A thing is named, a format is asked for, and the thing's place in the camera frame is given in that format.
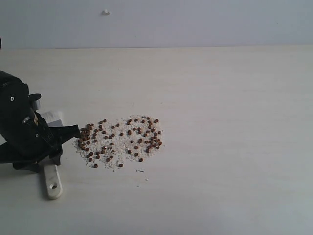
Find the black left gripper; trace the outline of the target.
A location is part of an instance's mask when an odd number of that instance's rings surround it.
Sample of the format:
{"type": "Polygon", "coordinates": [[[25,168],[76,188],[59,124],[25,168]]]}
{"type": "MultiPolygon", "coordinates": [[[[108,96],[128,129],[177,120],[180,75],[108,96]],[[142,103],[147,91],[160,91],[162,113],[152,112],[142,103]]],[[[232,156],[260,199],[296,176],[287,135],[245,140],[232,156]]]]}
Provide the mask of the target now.
{"type": "Polygon", "coordinates": [[[49,156],[60,165],[62,144],[80,138],[78,125],[50,127],[29,103],[29,87],[19,78],[0,73],[0,134],[5,143],[0,146],[0,162],[13,168],[39,171],[39,165],[49,156]]]}

